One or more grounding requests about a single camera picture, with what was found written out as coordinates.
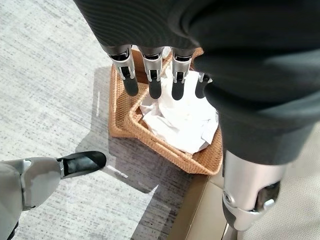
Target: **black rubber fingertip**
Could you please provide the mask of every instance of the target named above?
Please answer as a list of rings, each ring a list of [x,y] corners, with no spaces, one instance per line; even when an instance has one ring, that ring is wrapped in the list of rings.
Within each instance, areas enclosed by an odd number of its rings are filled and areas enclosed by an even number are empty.
[[[184,96],[185,84],[181,81],[172,84],[172,92],[171,95],[174,100],[180,100]]]
[[[197,82],[195,87],[195,96],[198,99],[203,99],[205,97],[205,86],[207,85],[207,82]]]
[[[158,99],[161,96],[161,81],[149,81],[149,93],[153,99]]]
[[[84,151],[70,154],[57,159],[63,162],[64,177],[76,177],[102,169],[106,163],[106,156],[100,151]]]
[[[138,87],[138,81],[136,76],[134,77],[134,79],[131,79],[130,77],[126,77],[125,80],[123,80],[123,85],[126,93],[131,97],[134,97],[138,94],[139,87]]]

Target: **gray carpet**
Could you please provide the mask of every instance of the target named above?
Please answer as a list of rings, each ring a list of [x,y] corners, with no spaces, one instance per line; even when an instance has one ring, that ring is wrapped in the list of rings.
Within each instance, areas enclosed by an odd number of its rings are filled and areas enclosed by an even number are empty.
[[[60,182],[15,240],[164,240],[191,176],[108,135],[111,61],[71,0],[0,2],[0,160],[99,150],[107,167]]]

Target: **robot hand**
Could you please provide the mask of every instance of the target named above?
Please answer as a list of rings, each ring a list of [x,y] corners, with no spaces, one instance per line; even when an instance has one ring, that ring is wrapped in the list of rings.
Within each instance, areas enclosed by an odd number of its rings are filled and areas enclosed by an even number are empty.
[[[219,112],[223,210],[233,228],[248,229],[276,201],[286,166],[320,120],[319,1],[74,1],[131,96],[138,93],[131,45],[155,99],[163,47],[173,51],[175,100],[194,49],[204,50],[194,61],[205,73],[195,92]]]
[[[106,165],[99,151],[61,158],[29,157],[0,162],[0,239],[12,239],[22,211],[40,206],[56,190],[60,179],[88,174]]]

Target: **wicker basket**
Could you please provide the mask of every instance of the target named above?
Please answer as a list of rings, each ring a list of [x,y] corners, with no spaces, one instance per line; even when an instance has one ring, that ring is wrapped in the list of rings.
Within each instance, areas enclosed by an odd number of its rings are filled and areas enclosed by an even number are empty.
[[[144,72],[141,54],[137,51],[132,51],[132,54],[139,82],[139,94],[135,97],[127,96],[122,80],[112,66],[109,100],[110,135],[113,137],[136,137],[187,173],[217,174],[223,158],[222,137],[219,128],[213,137],[212,144],[193,155],[176,149],[148,130],[140,111],[141,102],[149,94],[148,80]],[[170,62],[171,55],[164,60],[162,71]]]

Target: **white tissue paper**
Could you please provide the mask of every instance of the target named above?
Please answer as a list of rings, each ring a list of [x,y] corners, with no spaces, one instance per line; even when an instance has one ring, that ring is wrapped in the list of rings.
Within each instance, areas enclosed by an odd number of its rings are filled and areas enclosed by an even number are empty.
[[[204,97],[199,99],[195,89],[199,73],[189,71],[185,78],[181,100],[172,98],[172,64],[161,76],[161,97],[154,100],[148,95],[140,110],[149,130],[171,146],[190,154],[205,149],[212,143],[218,128],[218,115]]]

